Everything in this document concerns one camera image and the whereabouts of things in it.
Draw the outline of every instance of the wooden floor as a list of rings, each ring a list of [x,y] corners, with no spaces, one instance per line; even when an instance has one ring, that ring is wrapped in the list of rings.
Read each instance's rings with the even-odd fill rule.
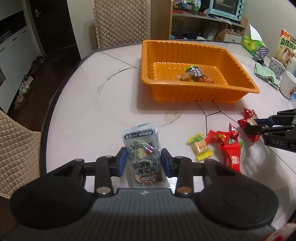
[[[26,102],[17,110],[11,104],[8,115],[32,131],[41,131],[49,102],[68,73],[80,61],[77,46],[48,55],[32,75]]]
[[[9,199],[0,197],[0,237],[16,226],[9,208]]]

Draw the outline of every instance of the towel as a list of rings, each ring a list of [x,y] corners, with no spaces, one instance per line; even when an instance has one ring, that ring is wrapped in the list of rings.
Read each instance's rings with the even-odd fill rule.
[[[276,78],[275,73],[271,69],[263,67],[259,63],[255,63],[255,75],[272,85],[277,90],[279,89],[279,80]]]

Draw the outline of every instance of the white table top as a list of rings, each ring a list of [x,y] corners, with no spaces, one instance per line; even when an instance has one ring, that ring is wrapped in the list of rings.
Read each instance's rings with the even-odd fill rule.
[[[188,139],[200,132],[206,135],[210,129],[228,131],[231,123],[245,143],[241,171],[277,194],[279,209],[273,226],[282,227],[296,208],[296,154],[267,147],[262,139],[252,145],[237,120],[243,119],[243,107],[254,109],[259,118],[267,118],[292,109],[291,102],[254,75],[255,62],[241,45],[206,44],[227,48],[249,73],[260,94],[248,94],[236,104],[156,102],[150,86],[141,82],[141,44],[96,52],[78,67],[58,98],[48,131],[47,172],[75,158],[93,162],[104,155],[116,155],[124,146],[120,132],[147,122],[158,123],[162,148],[172,156],[187,156],[194,161],[194,153],[186,145]],[[211,147],[212,158],[223,161],[218,146]],[[128,186],[125,176],[112,181],[115,187]],[[85,188],[93,192],[94,177],[87,178]],[[195,192],[202,189],[201,177],[194,177]]]

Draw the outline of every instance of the orange plastic tray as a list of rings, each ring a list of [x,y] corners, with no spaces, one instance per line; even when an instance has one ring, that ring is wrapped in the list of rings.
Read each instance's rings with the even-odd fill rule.
[[[197,64],[215,84],[178,81],[176,75]],[[142,81],[159,101],[204,100],[234,103],[259,88],[231,53],[220,47],[189,42],[145,40]]]

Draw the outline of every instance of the red candy wrapper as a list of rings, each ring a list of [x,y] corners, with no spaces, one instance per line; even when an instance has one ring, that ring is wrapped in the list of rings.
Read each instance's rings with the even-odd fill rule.
[[[244,119],[251,118],[258,119],[258,115],[255,113],[254,110],[244,108]]]
[[[230,132],[214,132],[210,130],[207,134],[207,137],[205,138],[205,142],[207,144],[226,144],[230,137],[230,134]]]
[[[234,139],[236,142],[239,141],[239,133],[231,123],[229,123],[229,133],[231,139]]]
[[[248,119],[243,119],[243,120],[238,120],[240,128],[244,131],[247,125],[257,125],[256,121],[253,118],[248,118]],[[256,141],[259,140],[260,135],[249,135],[246,134],[247,137],[255,143]]]
[[[281,229],[268,235],[264,241],[286,241],[292,240],[291,234],[296,230],[296,223],[287,223]]]
[[[240,143],[232,143],[222,145],[219,144],[219,148],[223,154],[223,163],[224,165],[230,167],[231,169],[241,172],[240,165]]]

